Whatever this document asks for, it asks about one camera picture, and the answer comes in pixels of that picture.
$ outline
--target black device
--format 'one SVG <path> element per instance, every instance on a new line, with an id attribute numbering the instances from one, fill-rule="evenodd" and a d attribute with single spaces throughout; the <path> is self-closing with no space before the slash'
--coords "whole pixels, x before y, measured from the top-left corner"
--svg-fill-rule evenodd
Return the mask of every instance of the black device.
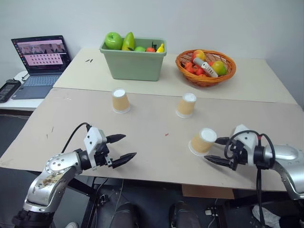
<path id="1" fill-rule="evenodd" d="M 14 92 L 20 87 L 21 82 L 15 79 L 9 79 L 0 89 L 0 103 L 7 102 Z"/>
<path id="2" fill-rule="evenodd" d="M 63 36 L 11 40 L 29 77 L 12 99 L 45 98 L 71 62 Z"/>

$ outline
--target laptop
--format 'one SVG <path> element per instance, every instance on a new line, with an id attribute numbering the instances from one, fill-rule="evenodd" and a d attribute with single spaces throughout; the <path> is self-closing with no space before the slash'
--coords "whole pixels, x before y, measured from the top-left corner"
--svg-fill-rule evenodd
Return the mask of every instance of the laptop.
<path id="1" fill-rule="evenodd" d="M 45 98 L 71 62 L 63 36 L 12 39 L 29 77 L 12 99 Z"/>

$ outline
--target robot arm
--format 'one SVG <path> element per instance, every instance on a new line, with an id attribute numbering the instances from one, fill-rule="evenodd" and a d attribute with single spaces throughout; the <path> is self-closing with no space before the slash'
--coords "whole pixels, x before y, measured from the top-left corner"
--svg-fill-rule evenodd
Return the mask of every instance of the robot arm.
<path id="1" fill-rule="evenodd" d="M 302 151 L 288 145 L 273 146 L 269 144 L 264 147 L 260 145 L 260 136 L 244 125 L 236 127 L 233 135 L 237 136 L 216 140 L 216 143 L 226 146 L 226 159 L 213 155 L 205 156 L 205 158 L 232 170 L 236 170 L 238 164 L 245 165 L 246 163 L 261 169 L 273 169 L 281 175 L 282 182 L 291 199 L 304 199 L 304 154 Z M 232 151 L 230 157 L 227 155 L 228 146 Z"/>
<path id="2" fill-rule="evenodd" d="M 103 131 L 90 127 L 84 139 L 86 150 L 78 149 L 51 157 L 42 173 L 32 182 L 26 196 L 23 210 L 13 218 L 16 227 L 46 227 L 53 220 L 69 182 L 83 170 L 108 165 L 113 169 L 127 163 L 136 153 L 121 156 L 113 161 L 108 156 L 107 143 L 114 143 L 125 135 L 105 137 Z"/>

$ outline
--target laptop keyboard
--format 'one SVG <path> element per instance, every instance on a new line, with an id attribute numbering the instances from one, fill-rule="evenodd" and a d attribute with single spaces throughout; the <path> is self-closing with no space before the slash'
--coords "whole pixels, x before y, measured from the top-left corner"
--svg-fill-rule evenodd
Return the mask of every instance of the laptop keyboard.
<path id="1" fill-rule="evenodd" d="M 48 75 L 48 76 L 30 76 L 23 86 L 52 86 L 55 84 L 60 75 Z"/>

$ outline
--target white wall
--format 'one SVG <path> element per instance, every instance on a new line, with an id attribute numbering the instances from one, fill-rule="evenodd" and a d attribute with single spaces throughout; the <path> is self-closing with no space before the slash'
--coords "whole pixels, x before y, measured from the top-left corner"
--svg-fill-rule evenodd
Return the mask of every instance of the white wall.
<path id="1" fill-rule="evenodd" d="M 169 53 L 264 58 L 304 105 L 303 0 L 0 0 L 0 84 L 24 68 L 11 38 L 63 35 L 74 57 L 109 31 L 164 38 Z"/>

